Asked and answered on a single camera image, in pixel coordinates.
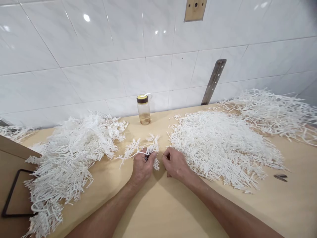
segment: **brown bottle cap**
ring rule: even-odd
[[[146,104],[149,101],[149,98],[147,95],[144,97],[144,94],[142,94],[136,97],[136,101],[138,104]]]

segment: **pile of white plastic branches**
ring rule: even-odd
[[[33,127],[0,126],[0,136],[4,136],[16,143],[21,143],[34,130],[35,128]]]
[[[281,153],[269,140],[243,118],[216,109],[176,115],[179,124],[171,127],[171,146],[196,174],[250,193],[247,187],[258,189],[257,179],[266,177],[264,165],[284,169]]]
[[[150,143],[148,143],[148,144],[146,144],[146,145],[142,145],[142,146],[139,146],[141,138],[139,138],[138,140],[133,139],[132,143],[126,146],[124,156],[120,155],[119,157],[116,158],[116,159],[122,159],[120,168],[121,168],[121,166],[124,164],[124,161],[125,161],[126,159],[132,158],[132,157],[135,156],[137,153],[143,153],[143,152],[141,152],[141,150],[142,150],[144,147],[147,147],[146,152],[143,153],[143,154],[145,154],[146,156],[149,156],[149,155],[152,154],[154,151],[158,152],[158,151],[159,151],[158,139],[159,139],[159,135],[154,136],[153,134],[150,133],[150,137],[146,139],[146,140],[147,140],[148,142],[150,142]],[[153,168],[154,168],[155,170],[159,170],[159,161],[158,161],[157,158],[155,158],[155,160],[154,160]]]
[[[265,90],[252,89],[231,100],[220,101],[227,111],[237,110],[253,128],[289,140],[317,145],[317,108],[301,102],[303,99],[275,95]]]
[[[114,156],[118,150],[114,140],[125,139],[127,125],[117,118],[89,114],[84,119],[70,118],[55,128],[39,151],[42,157],[27,159],[38,164],[33,173],[36,179],[25,182],[31,191],[31,209],[38,214],[30,218],[31,230],[25,237],[32,233],[36,238],[46,237],[55,230],[63,221],[64,204],[80,199],[93,181],[88,169],[104,155]]]

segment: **wall tile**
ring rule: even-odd
[[[127,96],[148,93],[145,58],[119,61]]]
[[[45,2],[45,1],[58,1],[58,0],[19,0],[20,3]]]
[[[89,63],[117,60],[102,0],[63,0]]]
[[[2,113],[81,102],[60,69],[6,75],[1,82],[5,90]]]
[[[222,83],[217,85],[210,99],[209,104],[216,103],[219,100],[231,99],[242,93],[243,90],[239,87],[241,82]]]
[[[198,52],[191,88],[208,84],[216,61],[221,59],[222,51],[223,49],[215,49]]]
[[[190,88],[186,100],[186,107],[200,106],[205,95],[206,86]]]
[[[46,118],[48,118],[53,125],[58,125],[63,121],[73,118],[83,118],[88,114],[83,103],[72,104],[66,106],[49,107],[39,110]]]
[[[302,93],[317,79],[317,71],[286,74],[280,80],[271,82],[269,88],[275,94]]]
[[[186,4],[186,0],[177,1],[173,53],[210,49],[210,39],[204,28],[206,21],[184,22]],[[209,5],[210,1],[207,1],[204,18],[207,17]]]
[[[173,53],[226,46],[242,0],[207,1],[203,21],[184,22],[186,0],[178,1]]]
[[[307,39],[303,50],[299,51],[293,61],[289,73],[317,70],[317,37]]]
[[[0,115],[10,125],[25,127],[53,127],[54,125],[47,119],[40,110],[14,112]]]
[[[92,111],[92,112],[101,112],[105,115],[110,114],[109,107],[107,105],[107,102],[105,100],[101,101],[94,101],[94,102],[85,102],[84,103],[87,110]]]
[[[58,68],[20,5],[0,6],[0,74]]]
[[[25,3],[22,7],[61,67],[88,63],[61,1]]]
[[[111,116],[126,117],[138,115],[136,95],[106,100]]]
[[[150,111],[159,112],[168,110],[168,94],[169,92],[153,93],[150,99]]]
[[[186,89],[169,91],[168,109],[174,110],[179,108],[185,108],[189,90],[190,89],[186,88]]]
[[[149,91],[153,93],[168,91],[171,78],[172,55],[146,57],[145,60]]]
[[[35,95],[40,107],[62,106],[82,102],[61,69],[32,72],[34,81],[25,79],[24,90]]]
[[[223,99],[231,99],[239,96],[249,89],[267,89],[274,94],[288,94],[295,92],[300,94],[317,79],[317,71],[304,73],[286,74],[280,76],[249,79],[237,82],[222,83],[217,85],[210,103]]]
[[[18,4],[18,0],[1,0],[0,5]]]
[[[123,79],[117,61],[108,63],[91,64],[96,79],[102,84],[103,98],[125,97]]]
[[[62,69],[83,102],[125,96],[118,62]]]
[[[300,94],[297,96],[297,98],[305,99],[305,101],[302,101],[302,102],[310,104],[312,106],[317,106],[317,97],[310,97],[310,96]]]
[[[145,56],[141,4],[140,0],[104,0],[119,60]]]
[[[303,38],[317,35],[315,0],[274,0],[262,19],[263,41]]]
[[[233,85],[236,85],[236,87],[241,90],[241,93],[249,89],[267,89],[272,90],[273,92],[276,82],[279,82],[282,77],[282,75],[279,75],[266,78],[249,79],[234,82]]]
[[[233,21],[227,46],[248,45],[265,42],[262,40],[262,19],[272,0],[243,0],[237,17]]]
[[[313,38],[249,45],[243,55],[238,80],[283,75]]]
[[[145,56],[173,53],[176,4],[170,0],[142,3]]]
[[[232,46],[226,44],[242,0],[211,0],[203,19],[208,49]]]
[[[308,97],[317,98],[316,71],[314,71],[314,78],[315,78],[315,80],[301,92],[300,96],[308,96]]]
[[[244,64],[242,57],[248,46],[236,46],[224,48],[221,54],[221,59],[227,59],[224,70],[220,77],[220,83],[233,82],[239,80],[236,77],[237,72]]]
[[[96,79],[90,65],[62,68],[83,102],[106,99],[103,83]]]
[[[174,54],[172,56],[170,89],[189,88],[198,52]]]
[[[21,86],[11,76],[0,76],[0,114],[35,109],[26,98],[19,93]]]

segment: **wooden table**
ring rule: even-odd
[[[123,154],[125,146],[132,139],[144,140],[149,133],[160,134],[159,160],[166,146],[169,146],[166,131],[169,125],[177,123],[176,114],[184,116],[204,109],[206,106],[183,108],[151,114],[151,123],[143,126],[138,116],[123,118],[129,122],[125,131],[126,140],[118,143]],[[40,130],[23,144],[31,146],[45,141],[53,129]],[[285,237],[317,237],[317,148],[285,138],[272,137],[271,141],[285,157],[284,165],[291,171],[279,171],[268,167],[268,177],[259,181],[260,191],[254,195],[223,185],[221,181],[209,182],[213,189],[250,212]],[[81,200],[66,205],[63,223],[49,238],[66,236],[103,203],[114,196],[130,178],[132,160],[127,160],[119,170],[120,160],[103,158],[92,168],[94,182],[81,196]],[[166,177],[162,162],[160,170],[153,176],[132,200],[115,231],[114,237],[227,237],[218,221],[204,204],[183,184]],[[285,173],[288,182],[273,177]]]

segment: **right hand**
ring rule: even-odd
[[[168,147],[163,153],[163,164],[167,170],[167,177],[173,177],[182,183],[199,177],[188,166],[182,152]]]

